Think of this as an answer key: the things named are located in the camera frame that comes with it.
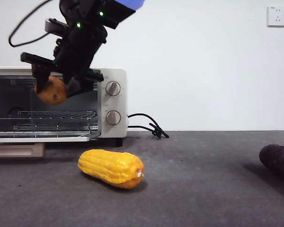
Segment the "gray floor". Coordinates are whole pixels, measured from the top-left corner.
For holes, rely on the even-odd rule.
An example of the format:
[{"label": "gray floor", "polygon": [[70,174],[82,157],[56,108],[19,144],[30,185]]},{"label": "gray floor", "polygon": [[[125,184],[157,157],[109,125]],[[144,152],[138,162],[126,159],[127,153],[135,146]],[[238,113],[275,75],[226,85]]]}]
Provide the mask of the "gray floor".
[{"label": "gray floor", "polygon": [[[130,132],[124,146],[48,144],[43,159],[0,160],[0,227],[284,227],[284,181],[258,159],[284,131]],[[115,189],[77,168],[81,153],[136,154],[145,178]]]}]

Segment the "yellow corn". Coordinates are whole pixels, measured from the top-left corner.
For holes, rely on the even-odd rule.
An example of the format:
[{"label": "yellow corn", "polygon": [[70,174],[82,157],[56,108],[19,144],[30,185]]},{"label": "yellow corn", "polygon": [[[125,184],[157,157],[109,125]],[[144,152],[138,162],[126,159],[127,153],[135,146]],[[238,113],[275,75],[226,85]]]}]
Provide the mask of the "yellow corn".
[{"label": "yellow corn", "polygon": [[92,177],[124,189],[137,186],[144,176],[142,161],[127,152],[88,150],[80,156],[78,167]]}]

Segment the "wall outlet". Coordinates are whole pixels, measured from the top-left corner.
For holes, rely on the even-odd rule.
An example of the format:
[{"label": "wall outlet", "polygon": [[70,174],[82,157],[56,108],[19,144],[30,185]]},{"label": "wall outlet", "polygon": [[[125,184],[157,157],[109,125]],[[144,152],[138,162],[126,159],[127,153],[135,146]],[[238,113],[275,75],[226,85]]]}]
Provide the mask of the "wall outlet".
[{"label": "wall outlet", "polygon": [[284,6],[268,7],[268,26],[284,27]]}]

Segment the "toaster oven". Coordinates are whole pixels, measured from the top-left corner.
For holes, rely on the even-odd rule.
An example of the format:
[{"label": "toaster oven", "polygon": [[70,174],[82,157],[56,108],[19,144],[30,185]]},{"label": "toaster oven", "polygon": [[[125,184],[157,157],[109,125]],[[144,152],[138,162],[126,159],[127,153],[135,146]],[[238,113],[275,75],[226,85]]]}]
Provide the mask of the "toaster oven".
[{"label": "toaster oven", "polygon": [[128,126],[126,72],[95,71],[104,81],[92,91],[51,106],[36,96],[31,69],[0,69],[0,157],[43,156],[45,142],[115,138],[121,146]]}]

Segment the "power cord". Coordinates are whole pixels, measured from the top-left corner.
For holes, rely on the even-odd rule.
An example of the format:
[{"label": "power cord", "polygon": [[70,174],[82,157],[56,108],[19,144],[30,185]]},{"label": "power cord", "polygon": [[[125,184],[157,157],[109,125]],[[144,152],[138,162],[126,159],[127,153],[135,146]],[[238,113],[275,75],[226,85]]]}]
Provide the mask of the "power cord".
[{"label": "power cord", "polygon": [[140,126],[140,125],[130,125],[128,126],[129,128],[141,128],[141,129],[146,129],[148,131],[151,131],[152,134],[154,136],[157,136],[159,139],[162,138],[162,135],[164,135],[164,137],[166,138],[169,138],[169,135],[167,133],[164,132],[164,130],[158,125],[158,123],[150,116],[148,116],[147,114],[144,114],[144,113],[135,113],[135,114],[132,114],[132,115],[129,115],[128,118],[131,118],[131,117],[135,117],[135,116],[144,116],[144,117],[147,117],[149,119],[152,120],[153,123],[150,123],[149,125],[151,127],[153,127],[154,129],[150,129],[150,128],[147,128],[147,127],[144,127],[144,126]]},{"label": "power cord", "polygon": [[46,0],[44,1],[43,3],[41,3],[40,5],[38,5],[36,8],[34,8],[25,18],[23,18],[20,23],[17,25],[17,27],[14,29],[14,31],[10,34],[9,36],[9,44],[12,46],[12,47],[17,47],[17,46],[23,46],[23,45],[26,45],[26,44],[31,44],[33,42],[36,42],[44,37],[46,37],[47,35],[49,35],[50,33],[46,33],[44,34],[43,36],[37,38],[37,39],[34,39],[32,41],[28,41],[28,42],[25,42],[25,43],[21,43],[21,44],[13,44],[11,42],[11,38],[13,37],[13,35],[17,32],[17,30],[21,27],[21,25],[24,23],[24,21],[26,21],[32,14],[34,14],[39,8],[41,8],[43,5],[45,5],[46,3],[50,2],[52,0]]}]

